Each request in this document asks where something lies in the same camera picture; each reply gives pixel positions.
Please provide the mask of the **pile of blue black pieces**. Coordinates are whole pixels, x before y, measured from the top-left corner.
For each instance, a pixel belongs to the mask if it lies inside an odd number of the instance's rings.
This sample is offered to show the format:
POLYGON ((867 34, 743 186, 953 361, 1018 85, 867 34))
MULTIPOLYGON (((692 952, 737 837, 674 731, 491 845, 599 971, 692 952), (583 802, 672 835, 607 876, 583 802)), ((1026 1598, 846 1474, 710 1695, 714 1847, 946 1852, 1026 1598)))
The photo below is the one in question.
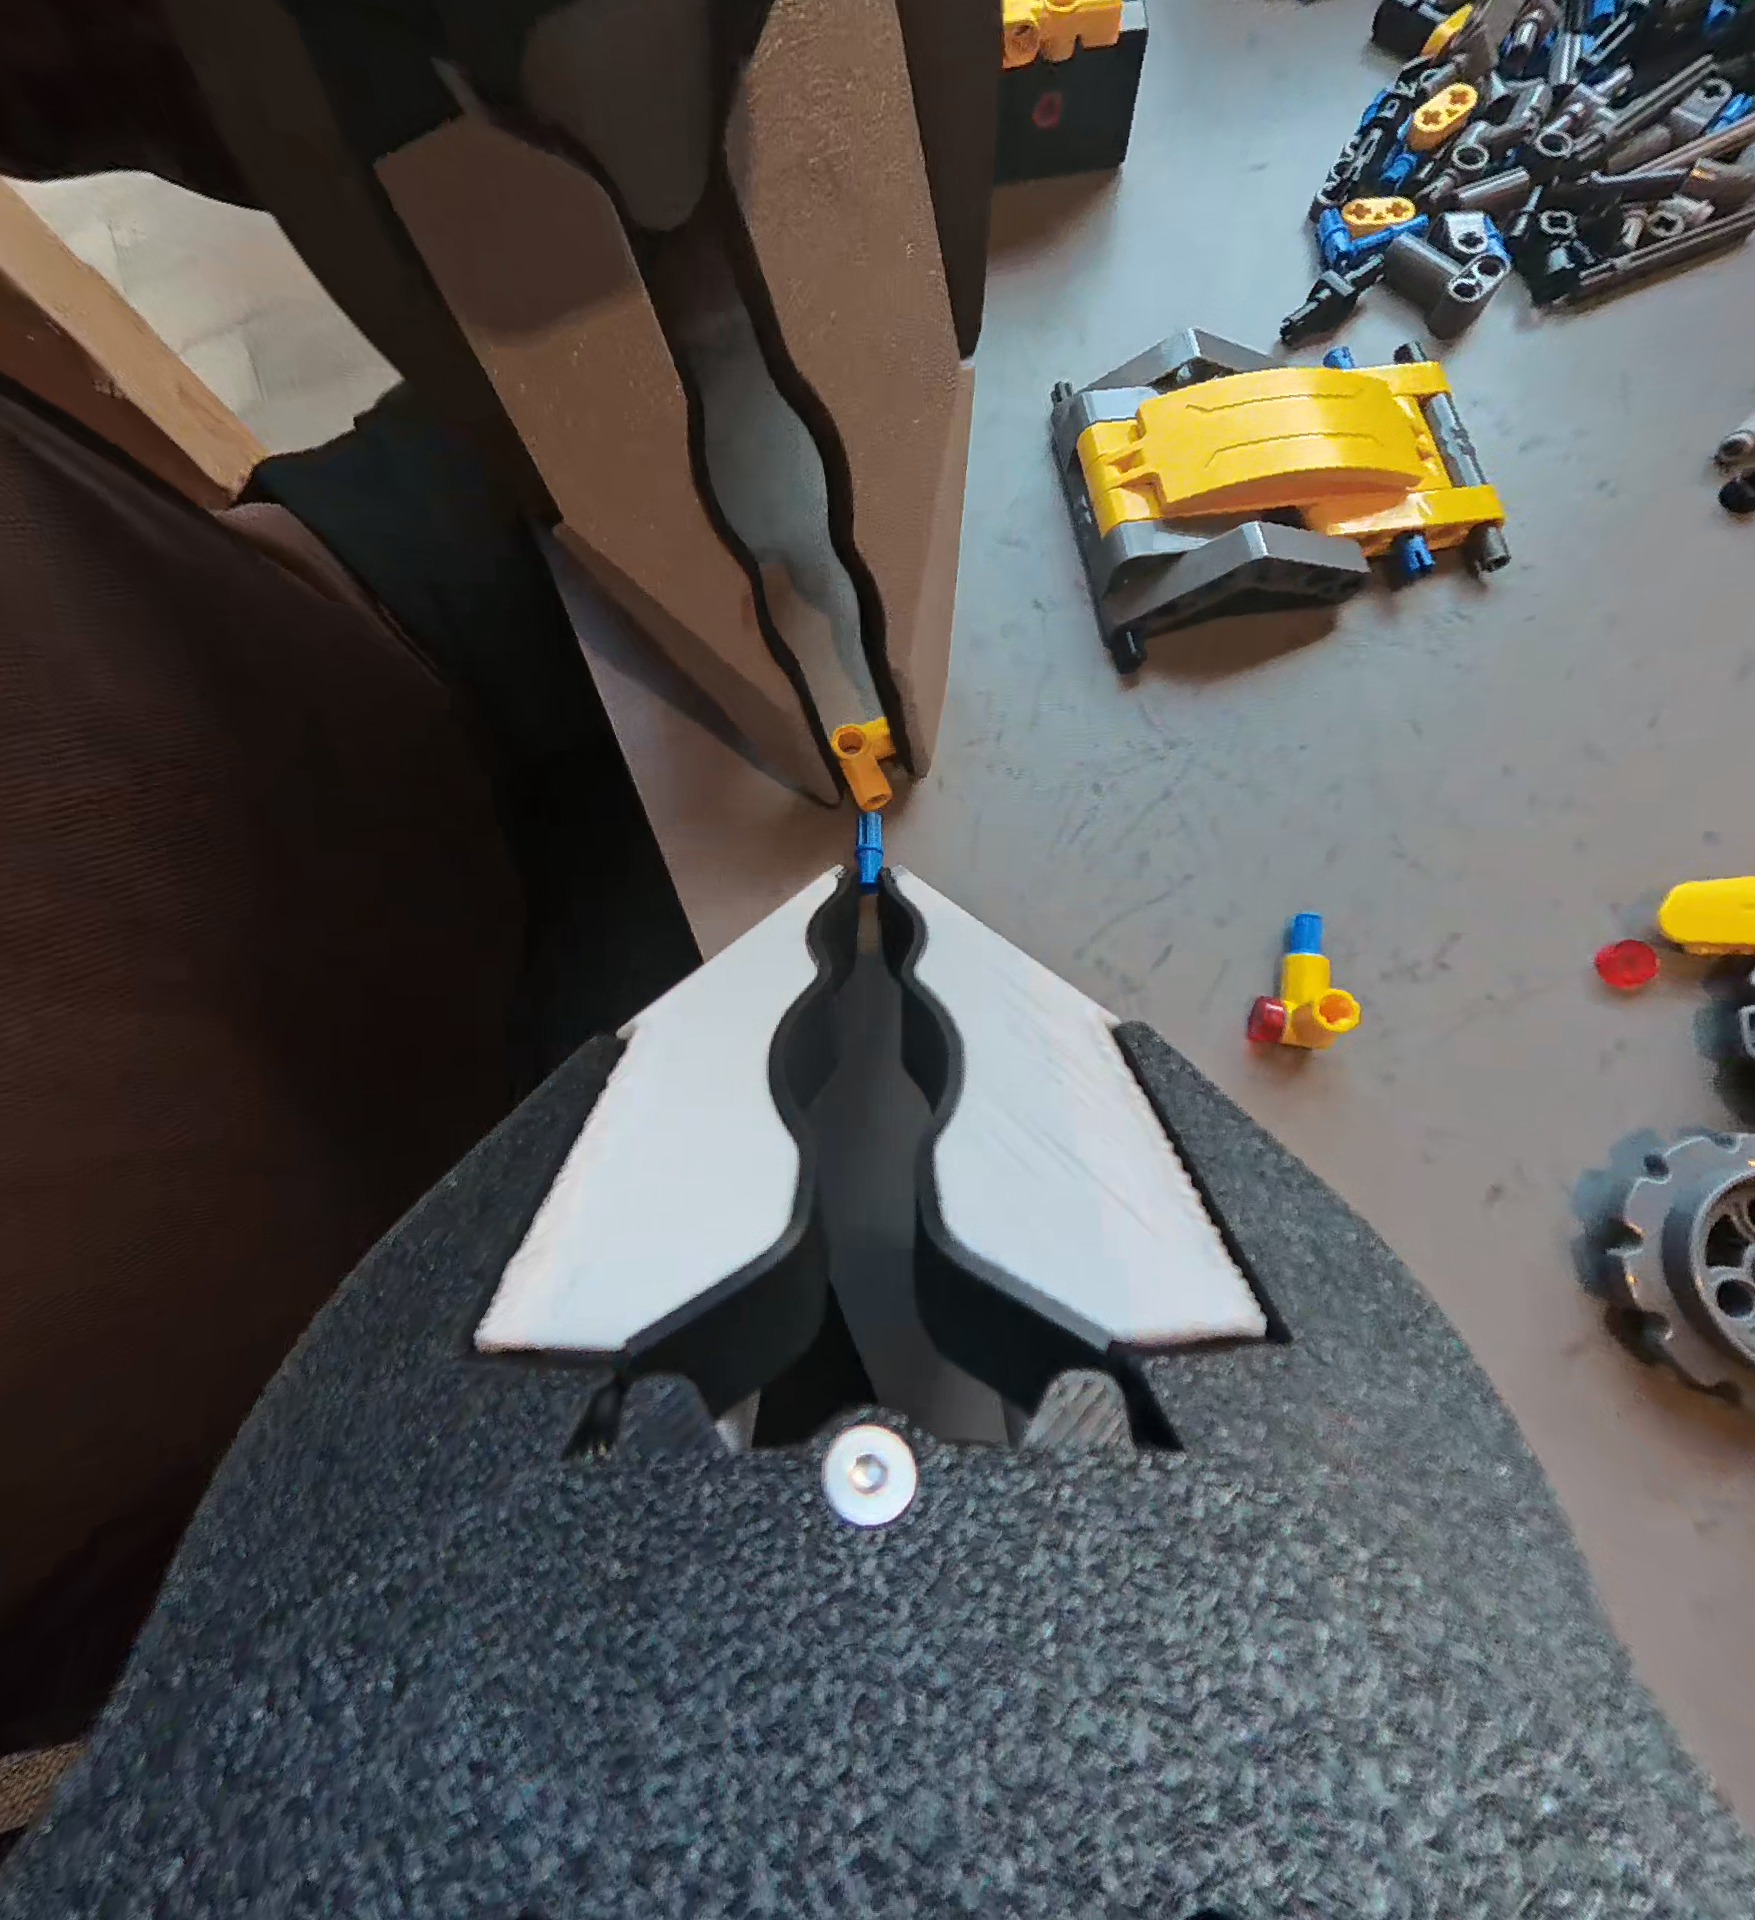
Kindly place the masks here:
POLYGON ((1329 342, 1373 289, 1460 339, 1509 284, 1580 310, 1755 235, 1755 3, 1371 6, 1391 79, 1312 201, 1329 342))

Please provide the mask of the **black box with yellow beams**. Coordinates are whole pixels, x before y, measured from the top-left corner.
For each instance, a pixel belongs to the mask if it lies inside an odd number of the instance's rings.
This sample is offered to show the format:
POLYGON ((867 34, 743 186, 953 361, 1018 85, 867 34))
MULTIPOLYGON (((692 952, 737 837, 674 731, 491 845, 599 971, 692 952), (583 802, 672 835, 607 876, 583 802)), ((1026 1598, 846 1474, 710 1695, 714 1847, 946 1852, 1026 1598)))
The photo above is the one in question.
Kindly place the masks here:
POLYGON ((1003 3, 994 184, 1118 172, 1141 79, 1144 3, 1003 3))

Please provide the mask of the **yellow connector with blue pin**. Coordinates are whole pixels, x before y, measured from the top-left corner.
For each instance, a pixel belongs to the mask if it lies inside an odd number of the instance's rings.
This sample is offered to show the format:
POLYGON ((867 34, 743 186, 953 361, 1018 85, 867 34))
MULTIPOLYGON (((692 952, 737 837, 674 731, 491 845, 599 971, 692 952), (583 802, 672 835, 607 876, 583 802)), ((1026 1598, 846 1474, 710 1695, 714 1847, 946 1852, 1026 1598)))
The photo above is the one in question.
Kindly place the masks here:
POLYGON ((1323 951, 1322 913, 1301 909, 1287 922, 1275 992, 1289 1007, 1287 1043, 1300 1052, 1328 1052, 1363 1020, 1361 1002, 1334 982, 1323 951))

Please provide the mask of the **person's black trouser legs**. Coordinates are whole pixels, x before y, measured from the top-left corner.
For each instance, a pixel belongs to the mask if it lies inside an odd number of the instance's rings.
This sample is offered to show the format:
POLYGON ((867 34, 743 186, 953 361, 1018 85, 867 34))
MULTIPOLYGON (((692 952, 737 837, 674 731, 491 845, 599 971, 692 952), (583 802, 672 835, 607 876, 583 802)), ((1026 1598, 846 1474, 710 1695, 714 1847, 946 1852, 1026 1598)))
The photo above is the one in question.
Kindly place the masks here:
POLYGON ((575 623, 517 491, 405 384, 252 471, 467 708, 529 915, 519 1028, 533 1075, 696 972, 669 878, 575 623))

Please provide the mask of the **person's brown shirt torso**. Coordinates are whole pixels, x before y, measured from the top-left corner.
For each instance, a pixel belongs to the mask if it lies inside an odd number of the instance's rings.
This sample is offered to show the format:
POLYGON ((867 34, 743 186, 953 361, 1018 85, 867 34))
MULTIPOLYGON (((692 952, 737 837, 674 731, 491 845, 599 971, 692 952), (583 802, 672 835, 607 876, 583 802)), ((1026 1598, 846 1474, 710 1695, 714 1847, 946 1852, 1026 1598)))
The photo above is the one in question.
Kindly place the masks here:
POLYGON ((0 386, 0 1754, 84 1723, 264 1383, 506 1112, 466 720, 284 509, 0 386))

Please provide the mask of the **wooden plank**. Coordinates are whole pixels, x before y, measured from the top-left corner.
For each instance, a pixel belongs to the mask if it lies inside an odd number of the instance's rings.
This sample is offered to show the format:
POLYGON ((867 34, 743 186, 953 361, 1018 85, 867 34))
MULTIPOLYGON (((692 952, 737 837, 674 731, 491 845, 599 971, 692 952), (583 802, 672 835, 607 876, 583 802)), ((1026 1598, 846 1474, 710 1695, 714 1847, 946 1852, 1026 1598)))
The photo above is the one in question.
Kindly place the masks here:
POLYGON ((0 179, 0 373, 202 507, 264 447, 131 303, 0 179))

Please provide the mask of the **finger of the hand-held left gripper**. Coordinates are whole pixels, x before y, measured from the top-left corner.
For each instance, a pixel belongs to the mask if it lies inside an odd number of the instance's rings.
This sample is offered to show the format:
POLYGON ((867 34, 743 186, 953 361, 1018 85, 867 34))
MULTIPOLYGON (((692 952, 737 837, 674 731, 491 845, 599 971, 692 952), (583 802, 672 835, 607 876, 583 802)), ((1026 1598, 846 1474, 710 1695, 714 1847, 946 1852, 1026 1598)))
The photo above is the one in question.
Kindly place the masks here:
POLYGON ((726 110, 726 214, 770 379, 816 447, 829 548, 895 757, 950 676, 973 371, 889 3, 774 3, 726 110))
POLYGON ((572 157, 464 113, 373 165, 556 510, 556 543, 784 785, 841 797, 763 582, 698 491, 625 224, 572 157))

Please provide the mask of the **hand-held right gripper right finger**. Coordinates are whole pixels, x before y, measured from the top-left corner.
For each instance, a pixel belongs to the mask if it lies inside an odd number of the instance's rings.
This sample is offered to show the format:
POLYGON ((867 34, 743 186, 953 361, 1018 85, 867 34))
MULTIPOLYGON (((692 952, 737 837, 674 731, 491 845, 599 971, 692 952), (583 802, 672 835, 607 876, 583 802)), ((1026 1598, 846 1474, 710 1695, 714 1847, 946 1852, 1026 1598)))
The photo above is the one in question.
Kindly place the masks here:
POLYGON ((1009 1405, 1145 1360, 1261 1344, 1263 1305, 1134 1072, 1119 1020, 921 878, 882 878, 914 1154, 914 1296, 937 1354, 1009 1405))

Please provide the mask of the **yellow and grey hood assembly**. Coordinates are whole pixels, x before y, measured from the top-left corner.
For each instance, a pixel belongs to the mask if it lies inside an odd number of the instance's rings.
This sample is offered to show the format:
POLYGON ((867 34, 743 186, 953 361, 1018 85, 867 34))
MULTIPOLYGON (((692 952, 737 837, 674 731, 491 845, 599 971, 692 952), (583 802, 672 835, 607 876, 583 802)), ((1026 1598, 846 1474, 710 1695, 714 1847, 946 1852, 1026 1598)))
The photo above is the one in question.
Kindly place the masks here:
POLYGON ((1446 368, 1287 363, 1185 330, 1051 396, 1052 467, 1100 640, 1136 677, 1151 637, 1234 615, 1338 609, 1379 572, 1510 563, 1506 510, 1446 368))

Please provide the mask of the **yellow curved panel piece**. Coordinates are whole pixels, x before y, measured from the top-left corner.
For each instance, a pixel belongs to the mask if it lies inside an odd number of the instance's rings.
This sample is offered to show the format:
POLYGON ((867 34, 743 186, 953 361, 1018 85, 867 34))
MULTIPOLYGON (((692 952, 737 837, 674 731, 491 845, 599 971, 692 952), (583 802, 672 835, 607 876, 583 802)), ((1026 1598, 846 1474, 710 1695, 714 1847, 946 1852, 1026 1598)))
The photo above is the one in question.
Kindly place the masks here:
POLYGON ((1661 899, 1656 925, 1689 955, 1755 955, 1755 876, 1685 882, 1661 899))

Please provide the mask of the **grey desk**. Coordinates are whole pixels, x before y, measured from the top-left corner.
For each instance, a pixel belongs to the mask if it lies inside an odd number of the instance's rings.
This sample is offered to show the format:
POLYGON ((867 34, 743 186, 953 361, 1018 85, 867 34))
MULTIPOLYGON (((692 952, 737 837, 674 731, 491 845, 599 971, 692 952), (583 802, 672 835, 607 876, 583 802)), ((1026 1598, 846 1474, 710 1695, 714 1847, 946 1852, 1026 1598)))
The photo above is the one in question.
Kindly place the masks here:
POLYGON ((1755 408, 1755 235, 1571 315, 1520 286, 1448 351, 1512 563, 1098 643, 1051 387, 1200 327, 1270 349, 1307 207, 1381 87, 1369 5, 1148 5, 1119 176, 997 196, 933 771, 889 847, 1148 1020, 1442 1305, 1557 1487, 1619 1636, 1755 1836, 1755 1407, 1610 1331, 1576 1200, 1639 1131, 1728 1120, 1712 976, 1594 952, 1755 873, 1755 516, 1712 449, 1755 408), (1287 922, 1363 1008, 1254 1047, 1287 922))

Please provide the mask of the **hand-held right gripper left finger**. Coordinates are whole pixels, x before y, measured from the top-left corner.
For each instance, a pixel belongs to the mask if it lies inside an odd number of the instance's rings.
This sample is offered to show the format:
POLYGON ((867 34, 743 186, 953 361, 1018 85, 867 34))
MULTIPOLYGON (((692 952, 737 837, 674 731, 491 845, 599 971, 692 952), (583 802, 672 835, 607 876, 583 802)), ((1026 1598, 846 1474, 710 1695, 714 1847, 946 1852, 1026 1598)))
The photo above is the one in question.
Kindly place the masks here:
POLYGON ((805 1356, 829 1305, 808 1108, 859 899, 851 870, 825 870, 617 1031, 480 1354, 679 1375, 708 1405, 805 1356))

